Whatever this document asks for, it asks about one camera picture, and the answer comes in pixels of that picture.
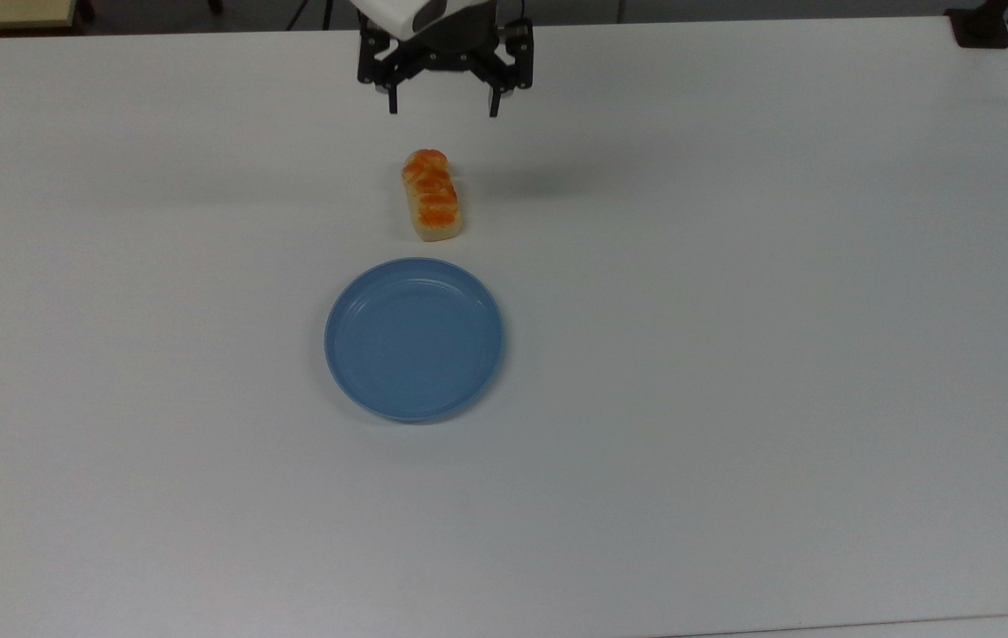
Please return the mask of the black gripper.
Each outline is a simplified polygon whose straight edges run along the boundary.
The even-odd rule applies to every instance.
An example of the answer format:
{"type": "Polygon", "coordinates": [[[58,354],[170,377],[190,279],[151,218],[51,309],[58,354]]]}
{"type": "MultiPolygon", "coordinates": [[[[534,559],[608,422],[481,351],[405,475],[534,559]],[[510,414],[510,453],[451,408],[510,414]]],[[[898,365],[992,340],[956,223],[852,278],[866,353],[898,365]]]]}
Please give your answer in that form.
{"type": "Polygon", "coordinates": [[[490,88],[488,116],[504,94],[535,81],[533,24],[501,21],[498,1],[359,1],[357,78],[382,89],[398,113],[398,86],[422,70],[473,73],[490,88]]]}

